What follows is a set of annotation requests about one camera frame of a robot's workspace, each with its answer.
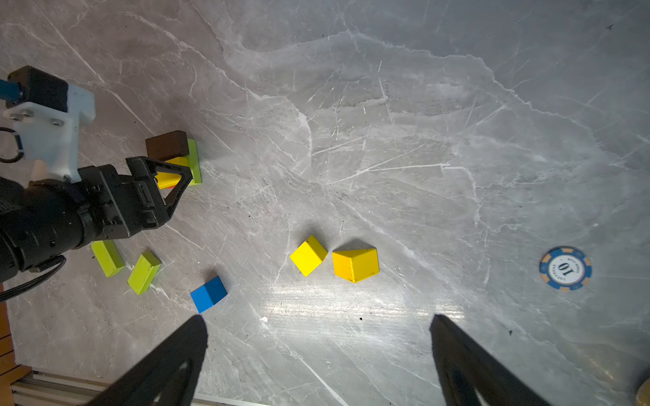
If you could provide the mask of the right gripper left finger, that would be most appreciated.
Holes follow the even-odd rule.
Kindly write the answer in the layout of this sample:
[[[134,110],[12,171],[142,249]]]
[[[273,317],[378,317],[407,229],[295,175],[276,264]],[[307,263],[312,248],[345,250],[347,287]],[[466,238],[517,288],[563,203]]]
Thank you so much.
[[[208,330],[194,315],[90,405],[189,405],[208,349]]]

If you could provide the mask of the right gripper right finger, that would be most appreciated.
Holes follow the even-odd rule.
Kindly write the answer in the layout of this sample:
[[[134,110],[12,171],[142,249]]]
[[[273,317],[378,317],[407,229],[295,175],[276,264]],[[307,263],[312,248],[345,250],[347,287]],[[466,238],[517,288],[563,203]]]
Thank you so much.
[[[445,404],[548,404],[447,316],[436,314],[430,333]]]

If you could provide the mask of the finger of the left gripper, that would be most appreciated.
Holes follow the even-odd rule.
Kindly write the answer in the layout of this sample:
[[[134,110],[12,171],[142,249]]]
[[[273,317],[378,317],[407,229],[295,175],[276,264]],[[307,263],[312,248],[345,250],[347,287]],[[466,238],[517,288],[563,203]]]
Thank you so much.
[[[161,162],[149,157],[130,157],[126,163],[134,178],[135,192],[140,201],[139,213],[144,221],[169,221],[180,202],[181,196],[193,181],[191,170],[176,164]],[[163,197],[156,176],[177,174],[179,183]]]

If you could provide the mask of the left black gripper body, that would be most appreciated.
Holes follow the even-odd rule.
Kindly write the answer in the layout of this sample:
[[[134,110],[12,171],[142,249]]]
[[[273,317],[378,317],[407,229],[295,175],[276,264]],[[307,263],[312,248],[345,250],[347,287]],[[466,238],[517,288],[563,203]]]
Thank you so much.
[[[129,169],[129,174],[112,165],[79,170],[97,239],[128,239],[170,219],[156,181],[160,165],[131,163]]]

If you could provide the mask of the yellow long wood block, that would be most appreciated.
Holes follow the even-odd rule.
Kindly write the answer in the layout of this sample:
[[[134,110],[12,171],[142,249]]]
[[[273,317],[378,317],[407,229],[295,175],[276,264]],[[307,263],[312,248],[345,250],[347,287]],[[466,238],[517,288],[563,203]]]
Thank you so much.
[[[188,157],[176,157],[167,160],[167,163],[179,165],[182,167],[189,167]],[[159,187],[159,189],[174,188],[174,186],[176,186],[180,180],[181,180],[181,176],[179,174],[159,172],[156,175],[157,186]]]

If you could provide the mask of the dark brown wood block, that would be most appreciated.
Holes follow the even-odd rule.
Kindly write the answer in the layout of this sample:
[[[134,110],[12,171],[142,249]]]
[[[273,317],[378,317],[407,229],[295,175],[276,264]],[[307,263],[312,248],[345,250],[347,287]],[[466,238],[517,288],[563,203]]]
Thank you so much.
[[[157,135],[146,139],[145,142],[150,159],[166,162],[190,154],[187,134],[182,130]]]

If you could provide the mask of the blue wood block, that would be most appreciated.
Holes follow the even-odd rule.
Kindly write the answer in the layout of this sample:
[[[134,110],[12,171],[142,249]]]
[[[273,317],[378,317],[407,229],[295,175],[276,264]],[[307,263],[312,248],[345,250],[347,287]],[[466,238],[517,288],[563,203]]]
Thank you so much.
[[[214,277],[201,287],[191,292],[191,299],[200,314],[213,308],[227,296],[228,292],[220,277]]]

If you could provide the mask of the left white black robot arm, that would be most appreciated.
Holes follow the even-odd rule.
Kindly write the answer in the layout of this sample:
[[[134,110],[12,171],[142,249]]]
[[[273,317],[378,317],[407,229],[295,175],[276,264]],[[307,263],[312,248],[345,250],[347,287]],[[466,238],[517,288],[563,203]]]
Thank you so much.
[[[23,187],[1,180],[1,280],[24,271],[37,277],[1,293],[7,301],[43,284],[66,262],[64,253],[93,241],[128,239],[162,227],[193,180],[188,167],[148,157],[83,167],[78,183],[44,179]]]

